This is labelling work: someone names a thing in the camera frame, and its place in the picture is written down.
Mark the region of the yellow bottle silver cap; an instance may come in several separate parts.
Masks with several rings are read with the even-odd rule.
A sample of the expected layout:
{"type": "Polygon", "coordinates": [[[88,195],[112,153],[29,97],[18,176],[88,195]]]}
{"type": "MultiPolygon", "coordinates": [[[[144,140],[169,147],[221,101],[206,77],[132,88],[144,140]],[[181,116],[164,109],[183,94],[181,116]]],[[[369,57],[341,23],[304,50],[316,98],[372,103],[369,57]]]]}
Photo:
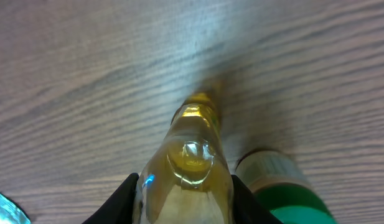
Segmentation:
{"type": "Polygon", "coordinates": [[[136,186],[133,223],[233,223],[233,182],[214,91],[190,95],[136,186]]]}

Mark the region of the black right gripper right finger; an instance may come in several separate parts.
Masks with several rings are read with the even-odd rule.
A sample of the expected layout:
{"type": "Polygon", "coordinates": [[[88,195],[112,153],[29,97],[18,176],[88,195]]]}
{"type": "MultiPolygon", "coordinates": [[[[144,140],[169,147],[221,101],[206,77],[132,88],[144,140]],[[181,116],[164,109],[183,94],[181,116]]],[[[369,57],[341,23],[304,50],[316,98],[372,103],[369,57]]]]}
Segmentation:
{"type": "Polygon", "coordinates": [[[283,224],[255,199],[252,192],[236,175],[232,175],[233,216],[236,224],[283,224]]]}

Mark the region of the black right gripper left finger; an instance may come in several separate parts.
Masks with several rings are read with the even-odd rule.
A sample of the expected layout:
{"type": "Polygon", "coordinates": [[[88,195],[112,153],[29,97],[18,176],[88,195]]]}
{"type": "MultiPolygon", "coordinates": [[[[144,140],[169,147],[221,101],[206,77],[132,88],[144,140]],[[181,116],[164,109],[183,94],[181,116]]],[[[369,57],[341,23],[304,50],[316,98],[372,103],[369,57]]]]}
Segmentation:
{"type": "Polygon", "coordinates": [[[132,224],[137,173],[132,173],[83,224],[132,224]]]}

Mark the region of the green Kleenex tissue pack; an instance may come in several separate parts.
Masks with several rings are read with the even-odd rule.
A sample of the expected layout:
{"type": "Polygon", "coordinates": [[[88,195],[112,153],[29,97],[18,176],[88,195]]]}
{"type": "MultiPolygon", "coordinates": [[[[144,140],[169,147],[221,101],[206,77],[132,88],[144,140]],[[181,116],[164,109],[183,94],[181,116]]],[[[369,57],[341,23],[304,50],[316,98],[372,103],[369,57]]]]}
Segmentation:
{"type": "Polygon", "coordinates": [[[31,220],[20,206],[0,193],[0,224],[31,224],[31,220]]]}

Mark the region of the green white tissue cup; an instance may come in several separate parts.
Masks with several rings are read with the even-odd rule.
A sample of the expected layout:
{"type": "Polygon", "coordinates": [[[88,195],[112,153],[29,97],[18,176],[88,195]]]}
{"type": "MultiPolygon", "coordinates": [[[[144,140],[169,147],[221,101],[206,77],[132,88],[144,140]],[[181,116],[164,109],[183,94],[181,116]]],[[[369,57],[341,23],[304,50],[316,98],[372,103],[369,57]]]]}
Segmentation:
{"type": "Polygon", "coordinates": [[[297,164],[282,152],[251,151],[238,161],[235,174],[282,223],[337,223],[297,164]]]}

